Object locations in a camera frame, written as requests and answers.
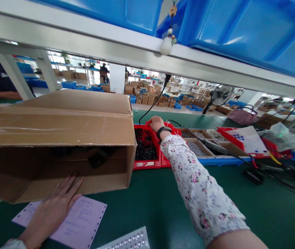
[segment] pink bag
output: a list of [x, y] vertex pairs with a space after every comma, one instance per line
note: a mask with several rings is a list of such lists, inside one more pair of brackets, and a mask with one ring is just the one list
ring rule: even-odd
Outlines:
[[[232, 121], [235, 121], [236, 123], [239, 123], [241, 125], [251, 125], [253, 124], [258, 118], [257, 118], [257, 112], [254, 111], [254, 107], [252, 105], [251, 108], [245, 107], [247, 105], [243, 105], [235, 110], [233, 110], [227, 118], [229, 118]], [[247, 112], [243, 110], [244, 108], [247, 108], [251, 111]]]

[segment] pink paper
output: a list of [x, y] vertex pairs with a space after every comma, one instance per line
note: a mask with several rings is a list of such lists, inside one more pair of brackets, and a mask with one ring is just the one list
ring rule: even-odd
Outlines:
[[[40, 203], [30, 202], [12, 221], [27, 227]], [[74, 249], [90, 248], [106, 207], [102, 202], [81, 196], [50, 238]]]

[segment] wristwatch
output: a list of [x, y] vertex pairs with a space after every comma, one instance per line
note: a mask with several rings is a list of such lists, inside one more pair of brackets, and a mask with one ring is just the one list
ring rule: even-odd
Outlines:
[[169, 131], [169, 132], [171, 132], [172, 131], [172, 129], [171, 128], [169, 128], [169, 127], [167, 127], [167, 126], [163, 126], [163, 127], [161, 127], [158, 131], [157, 131], [157, 137], [159, 138], [159, 143], [161, 143], [161, 138], [160, 138], [160, 133], [162, 132], [162, 131]]

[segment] hanging charm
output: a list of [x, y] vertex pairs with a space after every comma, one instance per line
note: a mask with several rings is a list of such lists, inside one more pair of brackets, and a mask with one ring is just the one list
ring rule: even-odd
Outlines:
[[173, 6], [169, 11], [169, 15], [171, 16], [171, 25], [167, 31], [167, 36], [163, 39], [163, 42], [160, 47], [160, 53], [162, 55], [169, 55], [172, 51], [172, 46], [177, 43], [177, 39], [175, 38], [175, 35], [172, 35], [173, 33], [173, 17], [176, 15], [176, 12], [178, 8], [176, 7], [175, 3], [177, 0], [173, 0]]

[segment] green workbench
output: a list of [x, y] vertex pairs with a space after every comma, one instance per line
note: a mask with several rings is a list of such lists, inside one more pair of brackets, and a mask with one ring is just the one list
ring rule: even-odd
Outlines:
[[[133, 112], [134, 123], [138, 123], [145, 111]], [[189, 128], [240, 127], [226, 118], [154, 111], [142, 122], [154, 115], [164, 121], [176, 120]], [[295, 193], [270, 179], [256, 186], [242, 176], [245, 168], [245, 165], [207, 167], [246, 216], [248, 226], [270, 249], [295, 248]], [[92, 249], [143, 226], [153, 249], [204, 248], [184, 207], [173, 172], [167, 168], [134, 171], [128, 189], [88, 197], [108, 205]], [[11, 219], [25, 206], [0, 203], [0, 247], [23, 231]], [[47, 240], [42, 248], [67, 247]]]

